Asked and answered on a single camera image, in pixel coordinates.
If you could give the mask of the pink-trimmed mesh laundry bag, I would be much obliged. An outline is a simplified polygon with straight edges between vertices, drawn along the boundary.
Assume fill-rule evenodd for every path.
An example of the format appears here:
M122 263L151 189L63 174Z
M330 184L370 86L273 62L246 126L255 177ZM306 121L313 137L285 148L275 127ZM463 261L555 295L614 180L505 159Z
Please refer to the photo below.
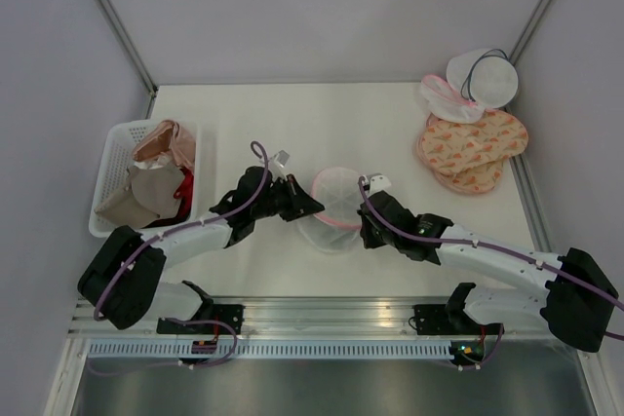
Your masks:
M325 168L317 173L310 195L325 209L303 217L296 226L303 238L323 253L348 250L359 238L362 226L358 209L359 174L348 168Z

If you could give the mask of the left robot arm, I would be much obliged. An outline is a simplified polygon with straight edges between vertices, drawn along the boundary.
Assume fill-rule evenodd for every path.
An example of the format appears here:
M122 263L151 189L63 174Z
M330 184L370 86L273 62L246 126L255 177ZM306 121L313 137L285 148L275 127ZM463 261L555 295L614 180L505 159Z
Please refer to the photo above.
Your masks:
M144 239L129 226L112 231L80 278L78 292L94 306L95 321L119 330L147 316L173 319L190 333L201 334L213 322L213 300L191 281L168 284L163 272L208 251L235 246L257 221L278 216L285 222L324 211L291 175L275 176L249 167L235 189L206 215Z

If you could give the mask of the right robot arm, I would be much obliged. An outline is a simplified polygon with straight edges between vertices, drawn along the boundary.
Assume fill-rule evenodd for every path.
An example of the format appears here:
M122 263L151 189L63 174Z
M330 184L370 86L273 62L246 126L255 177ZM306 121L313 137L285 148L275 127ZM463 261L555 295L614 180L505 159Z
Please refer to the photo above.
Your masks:
M432 213L414 215L377 192L358 210L365 248L391 246L413 261L472 271L502 286L462 283L445 306L448 327L466 333L482 325L549 334L577 350L595 353L608 336L618 292L594 258L505 246Z

